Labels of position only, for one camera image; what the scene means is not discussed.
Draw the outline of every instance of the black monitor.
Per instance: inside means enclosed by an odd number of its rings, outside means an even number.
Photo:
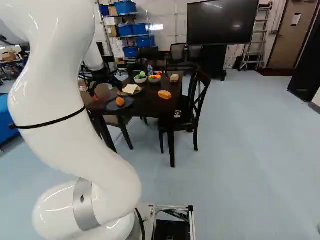
[[[259,0],[211,0],[188,4],[187,44],[247,44]]]

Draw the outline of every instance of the black plate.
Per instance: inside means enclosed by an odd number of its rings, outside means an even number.
[[[106,102],[104,109],[107,111],[111,111],[111,112],[123,110],[123,109],[130,107],[135,101],[132,97],[129,97],[129,96],[126,96],[123,99],[124,99],[124,105],[122,107],[117,106],[116,98],[115,98],[115,99],[112,99],[112,100]]]

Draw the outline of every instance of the bowl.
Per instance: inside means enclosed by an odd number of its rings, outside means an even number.
[[[156,83],[160,82],[161,76],[160,75],[151,75],[151,76],[149,76],[148,79],[149,79],[150,83],[156,84]]]
[[[147,76],[145,76],[144,78],[137,78],[137,76],[135,76],[133,80],[136,84],[143,84],[147,80]]]

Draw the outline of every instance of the blue storage bin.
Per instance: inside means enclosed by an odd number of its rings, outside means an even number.
[[[154,47],[156,45],[155,36],[138,36],[136,43],[138,47]]]
[[[14,135],[18,134],[18,129],[11,130],[9,128],[10,124],[14,121],[8,110],[8,94],[0,96],[0,144],[12,138]]]
[[[137,23],[132,25],[132,30],[134,35],[140,35],[140,34],[148,34],[149,29],[147,29],[147,26],[151,26],[149,23]]]
[[[109,7],[108,5],[100,4],[100,12],[103,16],[109,16]]]
[[[118,26],[118,33],[119,33],[120,37],[133,35],[132,24],[119,25]]]
[[[137,11],[136,4],[132,1],[116,1],[114,5],[118,14],[129,14]]]
[[[136,46],[124,47],[123,51],[126,58],[136,58],[138,56],[138,47]]]

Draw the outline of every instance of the gray floor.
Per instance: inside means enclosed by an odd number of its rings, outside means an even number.
[[[3,85],[0,86],[0,94],[7,94],[9,93],[11,87],[14,85],[15,81],[3,81]]]
[[[116,148],[140,176],[142,201],[194,204],[198,240],[320,239],[320,115],[286,91],[289,81],[253,71],[213,80],[199,152],[191,133],[177,133],[175,169],[168,147],[160,153],[156,120],[146,126],[134,118],[134,150],[123,138]],[[73,178],[44,165],[23,141],[9,145],[0,157],[0,239],[40,239],[31,224],[37,197]]]

